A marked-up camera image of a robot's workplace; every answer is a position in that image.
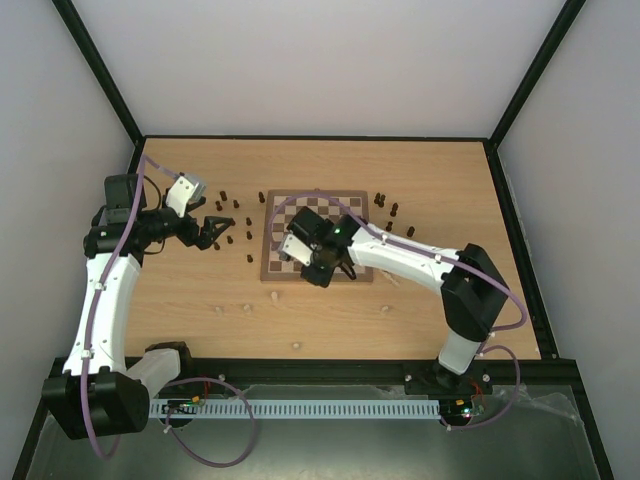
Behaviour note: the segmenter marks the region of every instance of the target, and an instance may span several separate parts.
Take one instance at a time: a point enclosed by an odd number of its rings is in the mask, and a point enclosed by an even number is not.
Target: purple cable
[[[269,238],[270,239],[273,239],[273,221],[275,220],[276,215],[278,213],[280,213],[280,211],[284,208],[285,205],[287,205],[288,203],[291,203],[292,201],[295,201],[298,198],[323,198],[323,199],[329,200],[329,203],[333,203],[334,205],[339,206],[344,213],[346,213],[351,218],[353,218],[356,221],[356,223],[358,225],[360,225],[367,233],[369,233],[371,236],[377,238],[378,240],[382,240],[382,235],[377,233],[377,232],[375,232],[375,231],[373,231],[365,222],[362,221],[362,219],[360,219],[360,217],[358,217],[355,213],[353,213],[351,211],[351,209],[349,209],[349,207],[347,207],[346,205],[340,203],[338,200],[336,200],[335,198],[333,198],[330,195],[326,195],[324,193],[318,193],[318,192],[307,192],[307,193],[300,193],[300,194],[297,194],[297,195],[292,195],[292,196],[288,197],[286,200],[284,200],[280,205],[278,205],[278,207],[273,211],[273,214],[271,215],[271,218],[269,219],[268,227],[269,227]],[[398,242],[396,240],[389,239],[389,238],[386,240],[386,243],[388,243],[389,245],[393,245],[393,246],[402,248],[402,249],[407,250],[409,252],[417,253],[419,255],[424,255],[425,257],[428,257],[428,258],[435,258],[436,255],[438,255],[436,253],[430,252],[429,250],[423,250],[422,248],[414,247],[413,245],[407,245],[405,243]],[[507,287],[502,285],[497,280],[494,280],[493,278],[491,278],[486,273],[481,272],[477,268],[472,267],[471,265],[467,265],[466,263],[460,262],[460,261],[455,260],[455,259],[450,258],[450,257],[445,257],[444,255],[440,255],[440,257],[441,257],[441,260],[443,262],[448,263],[449,265],[453,265],[454,267],[458,267],[458,268],[461,268],[463,270],[466,270],[467,272],[472,273],[476,277],[481,278],[482,280],[487,282],[492,287],[500,290],[502,293],[504,293],[506,296],[508,296],[513,303],[516,304],[516,306],[520,310],[520,314],[521,314],[520,320],[518,320],[517,322],[512,323],[510,325],[501,325],[501,326],[493,327],[493,329],[492,329],[493,332],[498,332],[498,331],[501,331],[501,330],[512,330],[514,328],[519,328],[519,327],[521,327],[522,325],[524,325],[527,322],[527,309],[526,309],[526,307],[524,306],[522,301],[518,298],[518,296],[515,293],[513,293],[511,290],[509,290]]]
[[[518,359],[516,358],[516,354],[513,353],[513,351],[509,347],[505,347],[504,345],[493,345],[491,347],[487,347],[486,349],[484,349],[482,351],[482,353],[488,353],[488,352],[490,352],[492,350],[496,350],[496,349],[504,350],[509,355],[511,355],[511,358],[513,359],[513,364],[514,364],[515,369],[516,369],[516,383],[514,384],[513,395],[511,395],[511,398],[509,399],[509,401],[507,402],[505,407],[502,410],[500,410],[500,412],[498,412],[498,414],[494,415],[493,417],[491,417],[488,420],[485,420],[484,422],[474,423],[474,424],[471,424],[471,425],[464,425],[464,426],[460,426],[460,427],[455,427],[455,426],[449,425],[444,418],[440,419],[440,422],[445,427],[447,427],[447,430],[471,430],[472,428],[485,427],[487,425],[490,425],[493,422],[495,422],[496,420],[498,420],[500,417],[504,416],[504,414],[509,411],[509,409],[513,406],[513,404],[518,399],[518,395],[520,393],[520,364],[518,363]]]
[[[173,178],[174,180],[177,180],[178,177],[180,175],[178,175],[176,172],[173,172],[171,170],[169,170],[167,167],[163,167],[162,165],[156,163],[151,157],[144,155],[145,156],[145,160],[147,162],[149,162],[149,165],[151,165],[153,168],[155,168],[156,170],[161,171],[162,173],[164,173],[165,175],[167,175],[168,177]]]
[[[173,435],[173,438],[175,438],[178,441],[178,443],[180,444],[180,447],[182,447],[185,453],[189,455],[191,458],[193,458],[194,460],[202,463],[203,465],[206,465],[207,467],[214,467],[214,468],[227,468],[227,467],[233,467],[234,465],[238,465],[240,462],[242,462],[249,456],[253,448],[256,446],[256,441],[258,439],[258,422],[256,418],[253,416],[253,409],[251,408],[251,405],[249,404],[247,397],[245,397],[244,394],[233,385],[229,385],[227,382],[223,382],[222,380],[218,380],[215,378],[207,378],[207,377],[197,377],[197,378],[187,378],[185,380],[176,380],[174,382],[167,383],[165,387],[173,387],[176,385],[184,385],[185,383],[195,383],[195,382],[211,382],[211,383],[216,383],[218,385],[222,385],[223,387],[231,390],[233,393],[236,394],[236,396],[240,400],[242,400],[242,403],[244,403],[244,406],[247,409],[247,413],[249,414],[249,418],[251,419],[251,438],[249,438],[249,443],[247,444],[244,451],[240,454],[238,458],[236,458],[235,460],[232,460],[231,462],[226,462],[226,463],[212,462],[211,460],[202,458],[200,455],[198,455],[189,447],[187,447],[187,445],[182,441],[182,439],[178,436],[175,430],[171,428],[171,425],[169,424],[169,420],[171,418],[171,413],[174,409],[170,409],[169,412],[167,413],[167,418],[165,418],[164,420],[165,426],[169,428],[169,431]]]
[[[143,183],[144,183],[144,167],[145,163],[149,162],[152,166],[157,168],[158,170],[162,170],[163,172],[169,172],[169,175],[174,175],[175,173],[170,170],[161,167],[156,162],[151,160],[146,154],[142,154],[140,157],[140,166],[138,169],[138,180],[136,182],[136,192],[133,197],[133,204],[131,205],[131,215],[127,220],[127,224],[124,227],[122,232],[122,236],[116,245],[116,248],[113,250],[113,253],[109,257],[107,264],[100,275],[100,284],[104,285],[107,281],[109,273],[111,272],[111,268],[115,263],[116,259],[120,255],[120,251],[124,246],[129,234],[131,233],[131,229],[133,228],[133,223],[136,219],[136,212],[138,211],[138,207],[140,206],[140,199],[142,197]],[[91,335],[93,334],[93,323],[95,321],[96,311],[98,310],[98,302],[100,300],[100,295],[102,294],[102,290],[97,289],[94,290],[93,298],[91,299],[91,305],[89,306],[89,313],[87,315],[87,326],[84,331],[84,349],[91,349]],[[91,410],[89,408],[89,358],[82,359],[82,371],[80,373],[80,404],[82,406],[82,419],[84,420],[84,426],[87,429],[87,436],[89,437],[89,442],[91,443],[91,447],[95,454],[100,457],[102,460],[109,460],[113,457],[113,454],[116,452],[118,448],[118,444],[120,443],[120,436],[117,436],[115,441],[113,442],[113,446],[109,453],[104,453],[98,444],[98,439],[96,437],[96,432],[93,428],[93,423],[91,422]]]

